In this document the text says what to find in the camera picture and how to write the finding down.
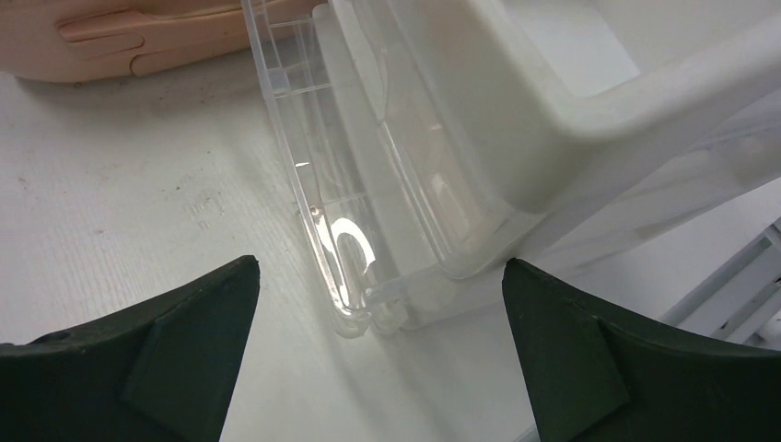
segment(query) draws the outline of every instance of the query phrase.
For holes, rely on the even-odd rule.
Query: white table surface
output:
[[[390,338],[332,331],[281,161],[248,52],[80,87],[0,75],[0,342],[93,320],[249,253],[261,297],[223,440],[509,442],[524,431],[502,306]],[[573,282],[657,317],[781,216],[780,191],[771,183]]]

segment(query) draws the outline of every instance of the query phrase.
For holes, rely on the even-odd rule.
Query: beige plastic part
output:
[[[267,9],[292,21],[324,1]],[[0,70],[34,80],[144,76],[248,46],[239,0],[0,2]]]

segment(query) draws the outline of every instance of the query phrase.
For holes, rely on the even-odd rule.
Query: beige plastic object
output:
[[[266,7],[292,21],[323,1]],[[34,80],[144,76],[248,46],[239,0],[0,2],[0,70]]]

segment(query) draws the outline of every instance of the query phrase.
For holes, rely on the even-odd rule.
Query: clear plastic container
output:
[[[577,272],[781,175],[777,2],[242,1],[344,336],[496,302],[510,257]]]

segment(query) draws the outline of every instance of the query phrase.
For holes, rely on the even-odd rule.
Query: white plastic bin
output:
[[[496,302],[513,256],[578,272],[781,175],[781,2],[331,0],[291,22],[242,1],[345,336]]]

